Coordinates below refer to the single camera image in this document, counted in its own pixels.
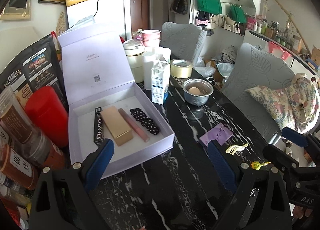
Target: leaf pattern chair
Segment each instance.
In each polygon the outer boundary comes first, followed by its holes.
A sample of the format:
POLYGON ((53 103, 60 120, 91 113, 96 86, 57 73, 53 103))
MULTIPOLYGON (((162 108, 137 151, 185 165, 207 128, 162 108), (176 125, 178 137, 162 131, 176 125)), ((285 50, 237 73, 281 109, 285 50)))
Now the leaf pattern chair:
POLYGON ((171 49, 177 59, 197 63, 207 32, 194 24, 165 22, 162 25, 161 46, 171 49))
POLYGON ((268 144, 276 144, 281 137, 277 123, 244 90, 258 85, 271 89, 285 88, 294 77, 293 71, 280 58, 263 53, 248 43, 238 50, 236 63, 222 93, 248 118, 268 144))

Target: brown door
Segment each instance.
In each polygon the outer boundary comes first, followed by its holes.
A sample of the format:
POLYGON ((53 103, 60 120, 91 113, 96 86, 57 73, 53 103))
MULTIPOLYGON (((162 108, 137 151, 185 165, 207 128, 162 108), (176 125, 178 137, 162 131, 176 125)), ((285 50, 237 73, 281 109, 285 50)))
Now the brown door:
POLYGON ((131 30, 150 29, 150 2, 149 0, 130 0, 131 30))

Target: black polka dot fabric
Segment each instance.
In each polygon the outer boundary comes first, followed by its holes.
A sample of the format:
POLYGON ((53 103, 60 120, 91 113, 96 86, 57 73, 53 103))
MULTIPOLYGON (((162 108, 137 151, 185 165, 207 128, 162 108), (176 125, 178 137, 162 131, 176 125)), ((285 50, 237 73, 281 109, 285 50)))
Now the black polka dot fabric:
POLYGON ((146 116, 146 114, 140 108, 130 109, 130 114, 144 126, 148 132, 153 135, 157 135, 160 133, 159 127, 155 124, 155 122, 146 116))

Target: black snack bag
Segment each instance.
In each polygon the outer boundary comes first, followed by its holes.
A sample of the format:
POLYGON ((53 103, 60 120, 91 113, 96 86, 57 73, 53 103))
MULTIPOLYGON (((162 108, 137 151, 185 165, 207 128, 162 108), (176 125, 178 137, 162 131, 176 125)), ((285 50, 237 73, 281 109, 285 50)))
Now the black snack bag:
POLYGON ((103 123, 100 112, 102 108, 96 108, 94 114, 93 142, 99 147, 103 142, 103 123))
POLYGON ((30 96, 43 86, 52 86, 64 108, 68 102, 56 49, 49 34, 20 52, 0 74, 0 92, 12 86, 25 107, 30 96))

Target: kitchen counter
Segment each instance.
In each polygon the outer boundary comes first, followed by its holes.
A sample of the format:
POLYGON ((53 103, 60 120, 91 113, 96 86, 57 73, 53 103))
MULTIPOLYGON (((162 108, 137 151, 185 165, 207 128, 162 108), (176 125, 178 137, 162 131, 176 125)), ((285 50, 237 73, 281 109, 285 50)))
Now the kitchen counter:
POLYGON ((273 42, 274 44, 280 46, 282 49, 284 49, 285 51, 289 52, 289 53, 292 55, 293 59, 296 60, 296 61, 298 61, 298 62, 300 62, 312 75, 317 75, 318 77, 320 77, 320 75, 319 75, 316 71, 314 71, 314 70, 308 65, 308 63, 306 63, 306 62, 305 62, 302 58, 300 58, 297 54, 295 54, 294 52, 292 52, 292 51, 290 51, 289 49, 287 49, 286 47, 284 47, 282 44, 276 42, 276 41, 273 40, 273 39, 270 39, 269 37, 267 37, 267 36, 265 36, 265 35, 263 35, 263 34, 261 34, 261 33, 255 32, 255 31, 253 31, 253 30, 251 30, 251 29, 246 28, 246 30, 248 30, 251 34, 253 34, 253 35, 255 35, 255 36, 257 36, 257 37, 259 37, 259 38, 261 38, 261 39, 263 39, 263 40, 265 40, 265 41, 267 41, 267 42, 273 42))
MULTIPOLYGON (((202 78, 195 70, 192 77, 202 78)), ((211 229, 232 194, 198 141, 220 122, 233 132, 224 148, 249 144, 234 155, 239 163, 264 162, 262 150, 267 143, 247 118, 217 89, 206 105, 187 104, 181 88, 185 80, 171 77, 168 99, 163 106, 155 104, 176 134, 174 148, 101 180, 90 192, 114 230, 211 229)))

